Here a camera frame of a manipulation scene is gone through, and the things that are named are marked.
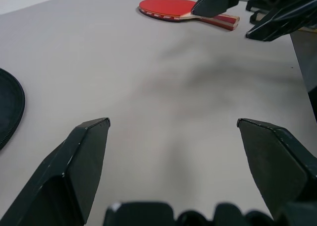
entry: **white table surface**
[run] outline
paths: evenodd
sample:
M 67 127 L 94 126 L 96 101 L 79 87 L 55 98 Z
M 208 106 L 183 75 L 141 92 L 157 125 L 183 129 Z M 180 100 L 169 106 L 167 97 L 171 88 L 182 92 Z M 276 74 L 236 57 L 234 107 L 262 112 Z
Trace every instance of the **white table surface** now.
M 115 201 L 162 200 L 207 217 L 217 202 L 268 212 L 236 121 L 288 128 L 317 155 L 317 126 L 289 36 L 244 38 L 199 21 L 137 12 L 141 0 L 51 0 L 0 16 L 0 67 L 26 109 L 0 151 L 0 217 L 34 170 L 81 122 L 110 117 L 89 226 Z

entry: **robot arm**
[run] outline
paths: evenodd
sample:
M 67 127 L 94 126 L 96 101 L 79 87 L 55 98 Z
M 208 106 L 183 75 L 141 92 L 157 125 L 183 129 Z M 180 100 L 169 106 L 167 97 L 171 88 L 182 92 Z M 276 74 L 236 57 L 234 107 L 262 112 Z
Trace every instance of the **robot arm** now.
M 237 5 L 239 0 L 198 0 L 192 13 L 214 17 Z M 246 38 L 273 41 L 302 27 L 317 24 L 317 0 L 250 0 L 246 9 L 265 14 Z

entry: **black mechanical part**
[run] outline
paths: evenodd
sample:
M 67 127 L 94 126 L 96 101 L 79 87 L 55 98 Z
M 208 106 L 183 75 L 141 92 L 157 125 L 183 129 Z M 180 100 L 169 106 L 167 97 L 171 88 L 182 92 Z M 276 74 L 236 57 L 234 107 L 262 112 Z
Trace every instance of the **black mechanical part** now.
M 264 0 L 249 0 L 247 2 L 246 10 L 251 12 L 256 12 L 258 10 L 269 12 L 271 7 L 268 7 Z
M 259 41 L 273 41 L 284 34 L 316 23 L 317 0 L 295 0 L 273 8 L 247 32 L 246 37 Z
M 217 205 L 213 216 L 213 225 L 251 226 L 250 222 L 246 220 L 240 210 L 235 205 L 228 203 Z
M 176 226 L 208 226 L 209 222 L 196 211 L 183 212 L 176 221 Z
M 317 215 L 317 159 L 285 128 L 251 119 L 238 127 L 253 179 L 273 218 L 306 224 Z
M 162 202 L 115 203 L 104 226 L 175 226 L 173 209 Z
M 84 122 L 39 165 L 0 226 L 82 226 L 100 181 L 108 118 Z
M 259 211 L 250 211 L 245 217 L 251 225 L 274 226 L 274 221 L 269 216 Z
M 198 0 L 192 8 L 194 15 L 214 17 L 237 5 L 239 0 Z
M 257 10 L 250 16 L 250 23 L 256 25 L 264 16 L 266 16 L 266 13 L 263 13 L 262 10 Z

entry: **zipper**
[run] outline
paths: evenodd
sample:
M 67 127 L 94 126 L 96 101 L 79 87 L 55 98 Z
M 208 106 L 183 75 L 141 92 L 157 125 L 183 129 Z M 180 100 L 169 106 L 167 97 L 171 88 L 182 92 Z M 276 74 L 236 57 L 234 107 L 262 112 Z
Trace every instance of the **zipper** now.
M 0 139 L 0 150 L 5 146 L 5 144 L 9 141 L 9 139 L 12 137 L 15 130 L 17 129 L 22 119 L 24 108 L 25 108 L 25 94 L 19 81 L 10 73 L 0 68 L 0 75 L 1 74 L 3 74 L 3 76 L 6 76 L 8 78 L 10 83 L 13 85 L 14 89 L 18 92 L 18 97 L 16 97 L 16 99 L 18 100 L 19 104 L 21 104 L 21 108 L 19 110 L 17 118 L 14 120 L 13 123 L 9 125 L 9 130 L 7 131 L 5 136 L 2 139 Z

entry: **paddle handle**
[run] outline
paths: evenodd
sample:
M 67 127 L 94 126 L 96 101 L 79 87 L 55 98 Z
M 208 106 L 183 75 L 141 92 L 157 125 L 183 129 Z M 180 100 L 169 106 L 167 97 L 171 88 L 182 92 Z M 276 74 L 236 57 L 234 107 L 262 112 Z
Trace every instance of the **paddle handle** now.
M 228 14 L 220 14 L 213 18 L 206 18 L 206 17 L 198 17 L 202 22 L 213 24 L 221 28 L 225 28 L 227 30 L 234 30 L 238 24 L 240 17 L 233 16 Z

